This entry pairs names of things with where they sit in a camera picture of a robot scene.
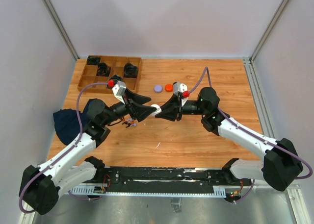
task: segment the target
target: gray wall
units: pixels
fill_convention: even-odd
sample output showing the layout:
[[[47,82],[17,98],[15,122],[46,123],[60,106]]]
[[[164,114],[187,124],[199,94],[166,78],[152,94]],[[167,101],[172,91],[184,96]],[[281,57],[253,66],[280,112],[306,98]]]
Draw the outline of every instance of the gray wall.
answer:
[[[263,47],[256,70],[279,138],[314,166],[314,2],[292,0]],[[301,182],[314,221],[314,177]]]
[[[249,56],[281,0],[51,0],[79,56]]]
[[[23,170],[46,160],[74,69],[41,0],[0,0],[0,217],[17,223]]]

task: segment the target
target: wooden box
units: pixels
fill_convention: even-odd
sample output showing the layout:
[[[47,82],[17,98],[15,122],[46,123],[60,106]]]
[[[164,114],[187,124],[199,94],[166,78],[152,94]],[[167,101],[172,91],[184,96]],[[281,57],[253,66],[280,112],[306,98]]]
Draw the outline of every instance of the wooden box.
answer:
[[[119,75],[122,77],[122,81],[125,82],[127,88],[132,92],[138,92],[138,85],[142,71],[142,58],[140,57],[127,57],[127,56],[99,56],[89,55],[88,57],[100,58],[99,63],[106,63],[110,67],[110,73],[108,76],[96,76],[98,64],[88,65],[86,62],[84,70],[79,80],[78,89],[81,91],[86,85],[91,83],[108,82],[108,80],[114,76]],[[138,67],[138,73],[136,78],[124,77],[124,66],[127,63],[131,63]],[[85,90],[88,93],[107,93],[113,94],[112,90],[105,85],[95,85]]]

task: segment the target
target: wooden tabletop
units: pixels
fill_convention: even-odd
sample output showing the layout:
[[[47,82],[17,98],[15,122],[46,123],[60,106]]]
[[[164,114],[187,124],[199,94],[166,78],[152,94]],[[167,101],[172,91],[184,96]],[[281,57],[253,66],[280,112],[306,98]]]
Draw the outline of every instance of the wooden tabletop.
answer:
[[[64,102],[64,109],[75,109],[79,94],[77,85],[86,60],[78,60]],[[152,98],[147,105],[163,105],[172,93],[154,92],[154,86],[185,83],[189,89],[199,80],[203,69],[210,69],[213,88],[220,97],[220,108],[243,125],[262,132],[255,110],[242,60],[169,60],[144,59],[138,94]],[[197,99],[202,87],[208,86],[205,77],[189,97]],[[107,105],[117,103],[110,94],[84,93],[79,102],[82,111],[89,99],[102,99]],[[233,157],[258,159],[245,148],[229,139],[207,132],[200,116],[183,115],[179,122],[149,117],[136,127],[110,127],[107,139],[86,157],[102,159],[108,166],[158,167],[221,167]],[[49,158],[65,146],[55,136]]]

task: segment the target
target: navy fabric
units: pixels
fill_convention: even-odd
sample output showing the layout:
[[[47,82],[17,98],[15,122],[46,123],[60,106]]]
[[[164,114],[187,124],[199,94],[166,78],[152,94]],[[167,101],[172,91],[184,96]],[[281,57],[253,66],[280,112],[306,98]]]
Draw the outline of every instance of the navy fabric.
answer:
[[[79,112],[83,127],[89,121],[87,118],[87,111],[92,100],[94,99],[88,100],[83,112]],[[70,144],[79,134],[79,120],[76,110],[59,110],[53,114],[53,120],[55,132],[63,144]]]

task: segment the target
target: red connector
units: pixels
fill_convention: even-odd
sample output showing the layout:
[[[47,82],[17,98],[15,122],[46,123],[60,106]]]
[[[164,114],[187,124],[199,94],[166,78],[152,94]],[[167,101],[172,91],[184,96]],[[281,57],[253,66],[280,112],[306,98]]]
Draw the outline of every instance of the red connector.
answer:
[[[109,80],[109,81],[108,81],[108,86],[109,86],[110,88],[113,88],[113,86],[114,86],[114,81],[113,81],[113,80]]]
[[[182,93],[182,96],[183,96],[184,98],[187,98],[187,97],[190,96],[190,93],[188,93],[188,91],[184,91],[184,92]]]

